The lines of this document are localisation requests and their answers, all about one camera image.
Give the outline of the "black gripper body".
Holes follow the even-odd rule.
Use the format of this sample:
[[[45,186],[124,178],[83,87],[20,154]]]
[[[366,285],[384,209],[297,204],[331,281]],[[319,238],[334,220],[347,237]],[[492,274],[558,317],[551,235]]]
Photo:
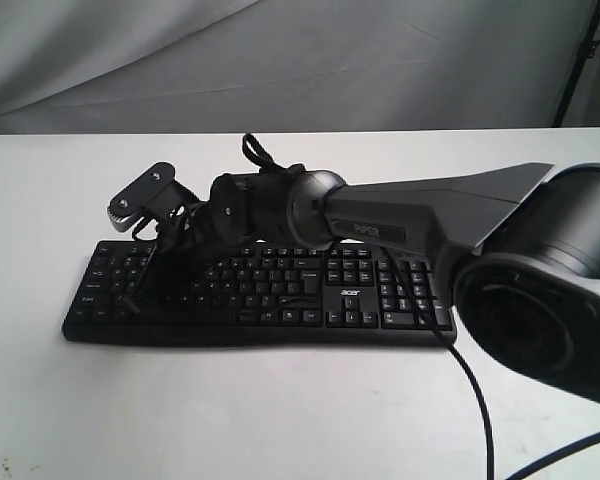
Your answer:
[[[161,241],[154,263],[154,286],[159,295],[185,291],[215,256],[215,229],[207,202],[184,207],[174,229]]]

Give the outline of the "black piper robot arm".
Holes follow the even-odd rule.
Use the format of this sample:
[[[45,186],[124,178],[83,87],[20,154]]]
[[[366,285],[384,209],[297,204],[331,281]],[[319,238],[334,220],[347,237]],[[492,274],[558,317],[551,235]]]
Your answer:
[[[364,185],[261,164],[217,177],[201,200],[160,162],[107,213],[122,232],[157,222],[166,277],[258,240],[316,250],[357,240],[421,256],[442,304],[494,360],[600,403],[600,164]]]

